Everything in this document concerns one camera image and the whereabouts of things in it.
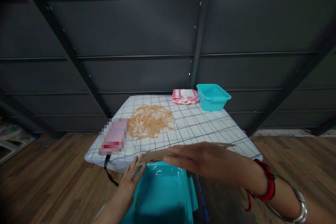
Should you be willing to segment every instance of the hand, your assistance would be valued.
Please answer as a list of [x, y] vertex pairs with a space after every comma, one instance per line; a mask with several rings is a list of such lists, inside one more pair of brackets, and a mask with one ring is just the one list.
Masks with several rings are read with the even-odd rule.
[[201, 142], [175, 145], [168, 147], [168, 150], [187, 158], [165, 156], [163, 160], [171, 165], [225, 184], [244, 187], [258, 195], [267, 190], [267, 180], [262, 168], [252, 159], [224, 147]]
[[133, 204], [134, 191], [145, 171], [146, 165], [143, 165], [139, 173], [139, 165], [136, 165], [138, 157], [135, 156], [131, 166], [128, 166], [116, 191], [106, 203], [103, 211], [97, 217], [94, 223], [119, 223], [126, 215]]

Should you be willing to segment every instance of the cardboard piece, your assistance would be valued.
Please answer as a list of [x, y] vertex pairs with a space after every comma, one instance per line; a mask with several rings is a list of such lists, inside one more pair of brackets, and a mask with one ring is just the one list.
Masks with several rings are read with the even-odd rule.
[[[220, 142], [215, 142], [214, 144], [217, 144], [219, 146], [222, 146], [224, 148], [229, 148], [229, 147], [233, 147], [235, 146], [234, 144], [231, 143], [220, 143]], [[171, 153], [168, 149], [161, 149], [161, 150], [153, 150], [153, 151], [148, 151], [146, 152], [146, 154], [140, 159], [138, 160], [137, 164], [138, 165], [144, 165], [147, 163], [155, 163], [155, 162], [159, 162], [163, 160], [164, 156], [174, 156], [174, 157], [178, 157], [177, 155]]]

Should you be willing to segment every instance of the wooden floor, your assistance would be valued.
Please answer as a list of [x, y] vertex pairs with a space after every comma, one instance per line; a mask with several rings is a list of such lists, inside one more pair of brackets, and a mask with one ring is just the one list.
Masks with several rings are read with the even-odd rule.
[[[115, 190], [103, 168], [84, 160], [96, 137], [67, 134], [52, 141], [43, 136], [7, 161], [0, 167], [1, 217], [7, 223], [90, 223]], [[336, 138], [252, 140], [274, 172], [335, 211]], [[256, 201], [250, 213], [243, 212], [244, 190], [200, 181], [211, 223], [282, 223]]]

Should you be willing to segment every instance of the silver bracelet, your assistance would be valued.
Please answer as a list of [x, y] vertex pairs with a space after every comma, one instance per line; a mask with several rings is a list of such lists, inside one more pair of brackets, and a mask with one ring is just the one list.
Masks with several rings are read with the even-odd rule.
[[292, 188], [293, 191], [295, 193], [296, 198], [299, 200], [300, 205], [301, 205], [301, 214], [300, 216], [295, 219], [295, 220], [288, 220], [285, 218], [282, 218], [279, 214], [277, 214], [276, 212], [274, 212], [274, 210], [266, 203], [267, 208], [278, 218], [282, 219], [284, 222], [286, 222], [287, 224], [303, 224], [306, 220], [307, 220], [307, 216], [308, 216], [308, 212], [307, 212], [307, 206], [306, 206], [306, 201], [304, 199], [304, 197], [302, 196], [302, 193], [300, 193], [295, 186], [290, 183], [287, 179], [285, 179], [284, 177], [278, 175], [278, 174], [274, 174], [279, 178], [282, 178], [284, 181], [286, 181]]

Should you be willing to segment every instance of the pink towel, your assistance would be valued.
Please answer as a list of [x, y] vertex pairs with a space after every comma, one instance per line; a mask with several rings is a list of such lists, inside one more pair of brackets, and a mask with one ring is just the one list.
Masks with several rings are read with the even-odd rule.
[[178, 104], [196, 104], [200, 98], [194, 89], [174, 89], [173, 102]]

